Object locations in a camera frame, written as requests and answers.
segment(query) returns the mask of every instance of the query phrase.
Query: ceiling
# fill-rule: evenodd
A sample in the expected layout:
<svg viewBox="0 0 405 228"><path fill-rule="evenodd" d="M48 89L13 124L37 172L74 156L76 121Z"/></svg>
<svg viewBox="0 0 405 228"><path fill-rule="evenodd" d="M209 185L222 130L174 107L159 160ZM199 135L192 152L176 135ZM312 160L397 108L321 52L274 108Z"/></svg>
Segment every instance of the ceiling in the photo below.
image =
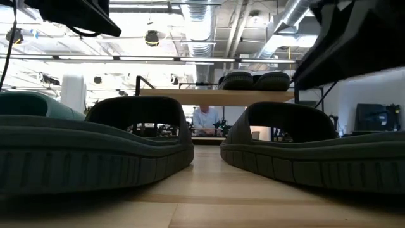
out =
<svg viewBox="0 0 405 228"><path fill-rule="evenodd" d="M270 15L282 12L287 0L266 1L255 0L246 27L239 42L236 56L240 54L257 53L266 43L266 26ZM236 0L223 0L215 8L215 24L212 28L214 37L214 57L225 54L230 27L234 18ZM27 12L18 11L18 28L22 29L24 41L13 46L13 54L51 54L51 55L128 55L128 56L188 56L184 18L178 14L164 13L110 13L110 18L122 29L120 37L100 35L95 38L80 38L66 26L57 23L44 22L35 9L28 9L36 19L27 16ZM0 8L0 53L6 53L8 41L6 33L13 25L11 8ZM148 30L159 31L161 40L158 47L149 47L144 42ZM308 48L285 47L275 53L278 58L301 59ZM189 64L133 64L133 63L63 63L54 61L11 60L4 87L50 87L52 90L40 91L57 98L60 86L48 85L41 82L41 74L56 80L75 69L85 76L87 88L87 103L91 105L98 99L118 96L116 91L97 91L98 89L122 89L129 95L134 93L135 76L141 75L157 88L177 88L172 85L170 78L176 75L180 82L193 82L196 66ZM276 70L290 70L294 66L279 65ZM102 84L93 82L95 76L103 78Z"/></svg>

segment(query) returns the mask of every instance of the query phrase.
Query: white column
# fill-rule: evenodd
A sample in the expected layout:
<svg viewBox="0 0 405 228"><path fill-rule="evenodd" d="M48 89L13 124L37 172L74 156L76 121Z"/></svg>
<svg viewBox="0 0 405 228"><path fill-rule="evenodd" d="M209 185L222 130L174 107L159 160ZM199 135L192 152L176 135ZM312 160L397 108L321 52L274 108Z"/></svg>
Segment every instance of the white column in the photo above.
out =
<svg viewBox="0 0 405 228"><path fill-rule="evenodd" d="M85 110L86 84L81 73L68 72L62 80L61 103L83 113Z"/></svg>

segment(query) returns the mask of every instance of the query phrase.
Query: white shirt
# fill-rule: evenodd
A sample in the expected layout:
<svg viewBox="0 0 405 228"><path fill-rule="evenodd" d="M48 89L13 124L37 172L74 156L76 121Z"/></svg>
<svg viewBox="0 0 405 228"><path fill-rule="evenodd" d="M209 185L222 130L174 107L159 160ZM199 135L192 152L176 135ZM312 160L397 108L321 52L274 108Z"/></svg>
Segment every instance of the white shirt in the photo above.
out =
<svg viewBox="0 0 405 228"><path fill-rule="evenodd" d="M203 113L197 108L192 114L193 127L196 129L213 129L215 128L213 124L217 123L219 120L218 111L211 107L209 107L207 113Z"/></svg>

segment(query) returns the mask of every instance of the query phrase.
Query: man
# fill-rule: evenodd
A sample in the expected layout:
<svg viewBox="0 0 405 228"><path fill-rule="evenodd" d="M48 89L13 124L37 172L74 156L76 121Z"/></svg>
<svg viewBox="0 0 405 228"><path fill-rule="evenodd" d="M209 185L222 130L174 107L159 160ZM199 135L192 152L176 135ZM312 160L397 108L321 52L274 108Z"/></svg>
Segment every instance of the man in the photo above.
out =
<svg viewBox="0 0 405 228"><path fill-rule="evenodd" d="M218 112L208 105L200 105L192 114L193 127L198 136L214 136L214 125L219 121Z"/></svg>

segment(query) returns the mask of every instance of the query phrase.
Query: wooden shelf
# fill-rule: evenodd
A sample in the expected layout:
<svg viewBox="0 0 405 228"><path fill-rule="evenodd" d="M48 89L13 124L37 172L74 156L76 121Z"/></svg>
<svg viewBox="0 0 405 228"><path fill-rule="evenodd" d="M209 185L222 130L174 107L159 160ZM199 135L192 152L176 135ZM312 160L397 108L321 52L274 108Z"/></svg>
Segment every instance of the wooden shelf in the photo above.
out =
<svg viewBox="0 0 405 228"><path fill-rule="evenodd" d="M141 96L167 96L182 105L249 106L260 101L286 102L293 92L225 91L204 89L141 89Z"/></svg>

